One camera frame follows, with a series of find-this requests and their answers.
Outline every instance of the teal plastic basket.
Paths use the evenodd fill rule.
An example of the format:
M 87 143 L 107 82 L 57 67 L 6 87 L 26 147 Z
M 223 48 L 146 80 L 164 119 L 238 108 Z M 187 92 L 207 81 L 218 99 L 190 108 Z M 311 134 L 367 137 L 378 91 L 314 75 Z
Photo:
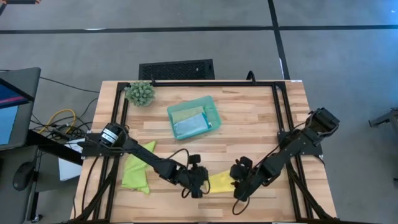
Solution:
M 173 122 L 173 117 L 172 117 L 172 113 L 173 112 L 177 112 L 177 111 L 181 111 L 181 110 L 187 110 L 187 109 L 191 109 L 191 108 L 196 108 L 198 106 L 202 106 L 203 110 L 205 111 L 205 114 L 207 116 L 207 121 L 211 124 L 211 127 L 205 130 L 201 130 L 201 131 L 197 131 L 195 133 L 191 133 L 191 134 L 184 134 L 184 135 L 177 135 L 175 129 L 174 129 L 174 122 Z M 177 140 L 183 140 L 186 138 L 190 138 L 192 136 L 196 136 L 198 134 L 203 134 L 206 133 L 208 131 L 213 131 L 216 130 L 220 127 L 221 125 L 221 119 L 220 116 L 218 115 L 217 109 L 216 109 L 216 105 L 214 104 L 213 101 L 213 97 L 211 96 L 205 96 L 196 100 L 191 100 L 188 102 L 184 102 L 184 103 L 180 103 L 178 105 L 173 105 L 173 106 L 169 106 L 167 108 L 167 113 L 169 114 L 169 119 L 170 119 L 170 123 L 172 125 L 172 130 L 173 130 L 173 134 L 174 137 Z

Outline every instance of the lime green towel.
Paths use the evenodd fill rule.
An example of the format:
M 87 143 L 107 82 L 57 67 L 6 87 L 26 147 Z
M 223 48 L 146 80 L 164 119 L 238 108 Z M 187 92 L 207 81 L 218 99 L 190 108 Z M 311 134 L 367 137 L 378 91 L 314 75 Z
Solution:
M 156 141 L 152 141 L 144 145 L 144 148 L 150 152 L 153 152 L 155 145 Z M 124 163 L 122 187 L 127 189 L 136 189 L 138 191 L 144 192 L 145 194 L 149 194 L 149 186 L 145 173 L 146 166 L 147 164 L 145 162 L 130 154 Z
M 173 122 L 178 123 L 180 121 L 183 121 L 185 119 L 191 118 L 197 114 L 204 113 L 205 111 L 203 110 L 202 106 L 197 106 L 195 108 L 190 108 L 186 110 L 181 110 L 181 111 L 176 111 L 172 113 L 172 118 Z

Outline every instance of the wooden table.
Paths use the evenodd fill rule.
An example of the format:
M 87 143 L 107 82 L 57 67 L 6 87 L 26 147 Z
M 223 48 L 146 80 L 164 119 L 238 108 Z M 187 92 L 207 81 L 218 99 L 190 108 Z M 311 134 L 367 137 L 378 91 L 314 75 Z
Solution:
M 111 121 L 116 81 L 105 81 L 101 87 L 95 111 L 93 132 L 99 133 Z M 303 122 L 310 111 L 302 82 L 286 81 L 287 93 L 295 125 Z M 137 108 L 129 105 L 126 124 L 130 136 L 140 144 L 157 141 L 154 153 L 167 157 L 180 148 L 187 148 L 191 154 L 201 155 L 201 165 L 209 174 L 229 170 L 235 159 L 249 157 L 258 162 L 276 147 L 278 132 L 275 106 L 271 88 L 259 87 L 156 87 L 156 99 L 148 107 Z M 211 95 L 220 114 L 222 125 L 213 132 L 195 136 L 184 141 L 176 141 L 170 128 L 166 108 L 183 101 Z M 281 93 L 279 99 L 286 121 Z M 119 104 L 120 121 L 122 103 Z M 113 200 L 111 222 L 271 222 L 293 221 L 294 211 L 290 196 L 286 170 L 268 187 L 260 187 L 252 195 L 248 209 L 235 216 L 231 209 L 236 199 L 233 193 L 205 195 L 201 199 L 181 198 L 181 186 L 174 186 L 158 177 L 152 168 L 147 169 L 150 195 L 121 187 L 124 161 L 119 166 L 118 181 Z M 174 159 L 186 162 L 185 154 L 177 154 Z M 336 216 L 326 172 L 323 164 L 313 156 L 302 156 L 309 191 L 318 203 L 331 216 Z M 81 199 L 88 171 L 94 161 L 84 161 L 76 192 L 77 215 L 81 213 Z M 94 166 L 86 193 L 85 206 L 97 191 L 102 159 Z M 302 195 L 297 189 L 302 216 L 305 210 Z M 105 192 L 99 217 L 104 217 Z

